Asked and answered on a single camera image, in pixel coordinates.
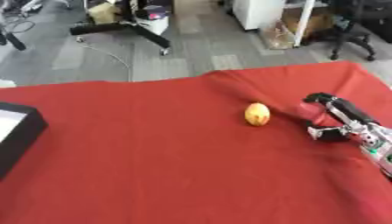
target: wire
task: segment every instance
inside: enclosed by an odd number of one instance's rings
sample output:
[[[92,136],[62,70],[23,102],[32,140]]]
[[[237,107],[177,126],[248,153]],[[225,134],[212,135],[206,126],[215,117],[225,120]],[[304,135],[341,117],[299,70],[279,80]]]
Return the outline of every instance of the wire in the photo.
[[[16,19],[14,19],[13,21],[11,20],[11,21],[7,21],[6,22],[5,30],[7,32],[12,32],[12,33],[28,32],[29,30],[31,30],[36,25],[34,22],[32,22],[30,20],[27,20],[26,17],[22,17],[22,16],[10,16],[10,17],[7,17],[7,19],[10,19],[10,18],[16,18]],[[26,24],[28,24],[27,27],[25,27],[24,29],[18,31],[17,28],[20,25],[26,25]]]
[[[127,63],[125,63],[125,62],[124,62],[122,59],[120,59],[118,56],[114,55],[114,54],[111,53],[111,52],[106,52],[106,51],[104,51],[104,50],[102,50],[102,49],[95,48],[95,47],[92,47],[92,46],[90,46],[90,45],[84,45],[83,48],[95,50],[95,51],[100,52],[100,53],[105,53],[105,54],[107,54],[107,55],[109,55],[109,56],[115,58],[116,60],[120,61],[120,62],[121,62],[123,65],[125,65],[125,67],[128,69],[128,81],[130,81],[130,77],[131,77],[130,65],[128,65]]]

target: ball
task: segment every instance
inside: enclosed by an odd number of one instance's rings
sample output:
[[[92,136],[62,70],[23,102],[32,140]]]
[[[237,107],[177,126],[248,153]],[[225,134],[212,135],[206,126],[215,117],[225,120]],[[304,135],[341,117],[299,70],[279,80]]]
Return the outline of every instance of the ball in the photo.
[[[260,102],[252,103],[245,110],[245,119],[254,126],[263,126],[270,120],[270,110]]]

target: white box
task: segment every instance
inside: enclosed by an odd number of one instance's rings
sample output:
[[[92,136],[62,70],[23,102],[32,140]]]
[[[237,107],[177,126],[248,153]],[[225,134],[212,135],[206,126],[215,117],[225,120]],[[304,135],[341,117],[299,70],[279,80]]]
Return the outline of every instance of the white box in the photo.
[[[169,17],[163,17],[156,20],[147,20],[137,17],[136,21],[142,27],[157,35],[161,35],[166,31],[167,27],[169,27]]]
[[[273,25],[282,16],[285,0],[235,0],[233,12],[245,30]]]

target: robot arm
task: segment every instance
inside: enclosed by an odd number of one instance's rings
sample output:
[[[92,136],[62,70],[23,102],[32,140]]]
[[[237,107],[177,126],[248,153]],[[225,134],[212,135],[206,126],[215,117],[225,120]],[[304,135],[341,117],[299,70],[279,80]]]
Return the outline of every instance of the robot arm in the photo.
[[[392,177],[392,129],[382,127],[350,101],[331,94],[309,94],[304,102],[320,103],[328,115],[342,124],[339,127],[325,127],[308,122],[308,132],[315,140],[341,142],[354,138],[359,141],[364,154],[387,176]]]

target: caster wheel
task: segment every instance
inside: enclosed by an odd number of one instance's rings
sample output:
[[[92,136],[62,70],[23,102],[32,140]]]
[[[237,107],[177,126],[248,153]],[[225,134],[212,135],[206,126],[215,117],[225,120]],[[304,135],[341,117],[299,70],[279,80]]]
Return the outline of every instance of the caster wheel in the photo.
[[[169,52],[170,52],[170,48],[161,49],[161,50],[159,51],[159,53],[160,53],[161,56],[166,56],[166,55],[169,54]]]
[[[374,55],[369,55],[369,56],[367,56],[366,60],[374,61],[375,60],[375,56]]]
[[[85,39],[83,37],[76,37],[76,42],[78,43],[84,43]]]
[[[338,54],[333,54],[330,58],[330,60],[337,60],[339,58]]]

